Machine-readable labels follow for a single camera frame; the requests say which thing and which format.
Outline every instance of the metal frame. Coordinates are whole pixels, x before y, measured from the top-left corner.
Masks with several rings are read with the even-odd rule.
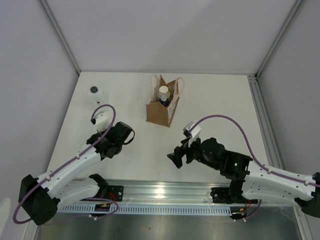
[[[54,16],[53,12],[51,11],[47,1],[46,0],[38,0],[38,3],[40,5],[41,9],[43,10],[43,13],[46,16],[49,24],[51,25],[52,30],[55,33],[58,41],[60,42],[67,58],[69,59],[70,63],[72,64],[76,73],[78,75],[80,75],[81,70],[79,68],[79,65],[78,65],[76,59],[75,59],[75,56],[73,55],[73,53],[69,47],[69,44],[67,43],[67,40],[66,40],[63,32],[61,31],[61,29],[58,25],[58,22]]]
[[[268,114],[259,82],[254,74],[248,75],[248,82],[268,162],[274,167],[285,169],[284,161],[270,121],[270,116]],[[314,240],[315,238],[312,234],[306,214],[304,214],[299,208],[294,207],[293,209],[302,239]]]
[[[38,226],[33,221],[28,222],[21,240],[33,240],[36,236],[37,228]]]
[[[185,183],[161,181],[108,180],[111,186],[123,186],[122,204],[212,206],[211,188],[228,187],[228,183]]]
[[[273,167],[284,169],[284,161],[278,147],[275,132],[271,125],[260,85],[253,74],[248,76],[248,81],[268,162]]]
[[[295,20],[296,16],[298,15],[299,11],[301,10],[303,4],[306,0],[296,0],[293,7],[291,8],[289,14],[287,15],[284,23],[282,24],[278,34],[276,35],[271,47],[268,50],[268,53],[264,57],[262,64],[260,65],[256,77],[257,79],[260,78],[262,72],[274,56],[275,52],[277,51],[279,45],[281,44],[282,40],[284,39],[286,33],[288,32],[289,28],[291,27],[293,21]]]

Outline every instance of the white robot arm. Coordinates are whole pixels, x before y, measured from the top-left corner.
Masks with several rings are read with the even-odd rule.
[[[20,207],[23,207],[35,224],[42,225],[49,221],[58,209],[66,205],[86,198],[108,198],[107,194],[110,194],[109,185],[98,174],[90,175],[76,183],[71,183],[71,180],[104,158],[111,159],[114,155],[120,153],[123,145],[132,142],[135,132],[123,122],[118,122],[115,126],[112,126],[115,116],[110,123],[110,127],[106,129],[109,122],[105,112],[93,116],[91,121],[96,126],[97,133],[86,141],[86,144],[75,154],[74,158],[38,177],[32,177],[29,174],[23,178],[20,186],[19,205],[13,215],[15,223],[23,224],[29,221],[29,219],[25,221],[16,219]],[[131,132],[133,132],[133,138],[125,142]]]
[[[226,150],[215,138],[201,142],[199,123],[207,118],[225,118],[237,125],[242,132],[253,158],[241,153]],[[301,210],[313,217],[320,218],[320,173],[314,175],[297,174],[272,166],[261,164],[254,156],[248,138],[240,125],[224,115],[211,115],[198,121],[190,122],[184,129],[186,139],[181,141],[168,158],[177,168],[182,167],[182,157],[186,163],[193,160],[220,171],[222,176],[231,180],[229,187],[214,187],[211,196],[214,203],[244,204],[247,200],[273,201],[301,207]]]

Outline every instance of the white wall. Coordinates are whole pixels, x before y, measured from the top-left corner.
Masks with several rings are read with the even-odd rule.
[[[48,0],[82,71],[253,73],[295,0]]]
[[[76,80],[37,1],[0,1],[0,201],[11,198],[3,240],[21,239],[25,225],[12,221],[21,180],[46,170]]]
[[[289,171],[320,172],[320,1],[307,0],[262,74],[262,92]],[[309,217],[315,239],[320,219]]]

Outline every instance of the purple cable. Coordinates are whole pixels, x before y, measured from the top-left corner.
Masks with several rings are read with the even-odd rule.
[[[247,147],[249,149],[249,152],[250,152],[253,160],[259,165],[260,168],[262,168],[263,170],[269,172],[269,169],[267,167],[265,167],[264,165],[262,165],[259,162],[259,160],[256,158],[256,156],[254,155],[254,152],[252,151],[252,148],[250,146],[249,140],[248,140],[247,135],[246,135],[245,131],[243,130],[243,128],[239,125],[239,123],[237,123],[231,117],[228,117],[228,116],[225,116],[225,115],[218,115],[218,114],[209,115],[209,116],[206,116],[206,117],[200,119],[198,122],[196,122],[196,124],[193,125],[193,127],[191,127],[191,129],[189,131],[191,132],[199,123],[203,122],[206,119],[210,119],[210,118],[223,118],[223,119],[228,119],[229,121],[233,122],[240,129],[240,131],[241,131],[241,133],[242,133],[242,135],[244,137],[245,143],[246,143],[246,145],[247,145]],[[305,181],[303,181],[301,179],[297,179],[297,178],[294,178],[294,177],[291,177],[291,176],[286,176],[286,175],[283,175],[283,174],[275,172],[275,171],[270,171],[270,173],[273,174],[273,175],[276,175],[278,177],[284,178],[284,179],[289,179],[289,180],[292,180],[292,181],[295,181],[295,182],[298,182],[298,183],[305,184]],[[308,185],[320,188],[320,184],[309,182]]]
[[[101,212],[101,214],[103,214],[102,216],[97,216],[97,217],[93,217],[92,218],[95,218],[95,219],[103,219],[103,218],[106,218],[106,217],[109,217],[113,214],[115,214],[118,210],[119,210],[119,205],[116,201],[113,201],[111,199],[106,199],[106,198],[97,198],[97,197],[88,197],[88,198],[85,198],[84,200],[88,200],[88,201],[101,201],[101,202],[107,202],[107,203],[111,203],[111,204],[115,204],[116,205],[116,209],[113,210],[112,212],[108,212],[108,213],[103,213]],[[70,217],[67,217],[63,220],[58,220],[56,223],[45,223],[44,225],[45,226],[52,226],[52,225],[55,225],[55,224],[63,224],[71,219],[75,219],[75,218],[80,218],[80,217],[88,217],[88,214],[77,214],[77,215],[74,215],[74,216],[70,216]]]
[[[83,150],[82,152],[79,153],[79,157],[81,157],[82,155],[84,155],[88,150],[90,150],[91,148],[93,148],[97,143],[99,143],[106,135],[107,133],[110,131],[112,125],[114,124],[115,122],[115,119],[116,119],[116,110],[115,108],[110,105],[110,104],[103,104],[101,106],[99,106],[97,109],[94,110],[92,116],[91,116],[91,120],[94,118],[96,112],[103,108],[103,107],[109,107],[112,109],[113,111],[113,117],[112,117],[112,120],[111,120],[111,123],[110,125],[108,126],[108,128],[104,131],[104,133],[101,135],[101,137],[99,137],[92,145],[88,146],[85,150]],[[72,162],[74,162],[75,160],[77,160],[77,156],[75,156],[74,158],[72,158],[71,160],[67,161],[65,164],[61,165],[60,167],[58,167],[55,171],[53,171],[49,177],[53,177],[56,173],[58,173],[59,171],[61,171],[63,168],[65,168],[67,165],[71,164]],[[44,180],[42,180],[41,182],[39,182],[37,185],[35,185],[23,198],[22,200],[19,202],[18,206],[15,208],[14,210],[14,213],[13,213],[13,222],[15,224],[25,224],[29,221],[31,221],[31,218],[27,219],[27,220],[23,220],[23,221],[19,221],[17,220],[17,214],[18,214],[18,211],[19,209],[21,208],[22,204],[24,204],[24,202],[26,201],[26,199],[38,188],[40,187],[42,184],[44,184],[46,181],[48,181],[47,178],[45,178]]]
[[[258,206],[256,207],[256,209],[254,210],[253,213],[251,213],[247,217],[244,217],[244,218],[241,218],[241,219],[237,219],[236,222],[243,221],[243,220],[248,220],[248,219],[252,218],[254,215],[256,215],[258,210],[259,210],[259,208],[260,208],[260,206],[261,206],[261,203],[262,203],[262,200],[259,201],[259,204],[258,204]]]

